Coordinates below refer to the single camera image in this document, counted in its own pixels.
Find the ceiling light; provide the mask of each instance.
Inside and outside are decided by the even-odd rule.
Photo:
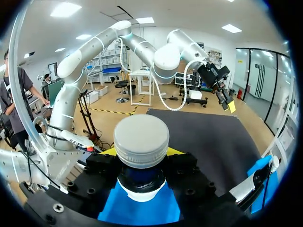
[[[0,72],[4,71],[5,69],[6,69],[6,64],[0,66]]]
[[[51,17],[70,17],[81,8],[81,6],[75,4],[63,2],[54,9]]]
[[[91,37],[91,35],[79,35],[76,39],[86,40],[90,37]]]
[[[65,50],[65,48],[59,48],[59,49],[55,50],[55,52],[60,52],[60,51],[63,51],[63,50]]]
[[[139,24],[150,24],[155,23],[152,17],[144,17],[144,18],[137,18]]]
[[[237,32],[241,32],[242,30],[238,29],[237,27],[228,24],[222,27],[224,30],[229,31],[231,33],[237,33]]]
[[[267,52],[267,51],[262,51],[262,52],[268,57],[271,57],[271,58],[274,57],[270,52]]]

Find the gray mat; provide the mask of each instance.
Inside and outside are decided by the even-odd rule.
[[[169,146],[190,152],[218,196],[247,178],[246,172],[260,159],[252,138],[233,116],[150,109],[169,128]]]

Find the stool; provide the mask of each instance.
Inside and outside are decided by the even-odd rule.
[[[123,97],[123,88],[125,88],[126,85],[126,83],[118,83],[115,85],[115,88],[121,88],[121,98],[116,99],[116,103],[127,103],[129,101],[129,98]]]
[[[128,84],[128,80],[121,80],[119,81],[119,84]],[[126,89],[124,88],[123,91],[120,91],[119,94],[121,94],[121,92],[123,92],[124,95],[127,94]]]

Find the gray t-shirt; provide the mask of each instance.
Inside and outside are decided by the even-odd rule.
[[[22,90],[22,96],[25,103],[25,106],[27,107],[28,114],[32,121],[34,120],[33,113],[30,109],[30,106],[28,104],[24,89],[28,91],[32,85],[33,82],[28,77],[27,73],[23,68],[18,67],[18,75],[19,75],[19,82]],[[12,97],[11,97],[11,91],[9,89],[9,78],[3,77],[3,80],[0,82],[0,104],[1,104],[1,110],[3,113],[5,113],[6,109],[12,104]],[[18,133],[24,130],[23,124],[19,118],[19,115],[17,113],[17,109],[14,108],[14,110],[9,115],[9,120],[11,122],[11,125],[13,127],[14,133]]]

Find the white robotic arm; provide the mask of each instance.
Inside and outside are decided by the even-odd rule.
[[[174,79],[180,58],[189,62],[188,67],[197,69],[203,65],[202,62],[206,63],[208,57],[202,48],[180,30],[172,31],[167,38],[168,44],[156,50],[148,41],[132,33],[129,21],[115,23],[66,57],[57,69],[58,76],[65,84],[53,106],[50,120],[52,127],[47,128],[45,135],[40,135],[43,137],[42,146],[33,144],[37,155],[32,157],[39,168],[57,184],[66,178],[82,155],[73,146],[75,143],[66,139],[69,133],[62,133],[62,131],[71,130],[77,100],[87,81],[83,67],[117,38],[121,38],[151,69],[153,77],[164,84],[170,83]],[[27,158],[25,156],[21,154],[15,156],[13,153],[1,151],[0,157],[6,158],[3,175],[8,180],[29,181],[30,176],[29,170],[26,168]],[[32,182],[42,185],[51,183],[39,172],[36,165],[31,165],[31,173]]]

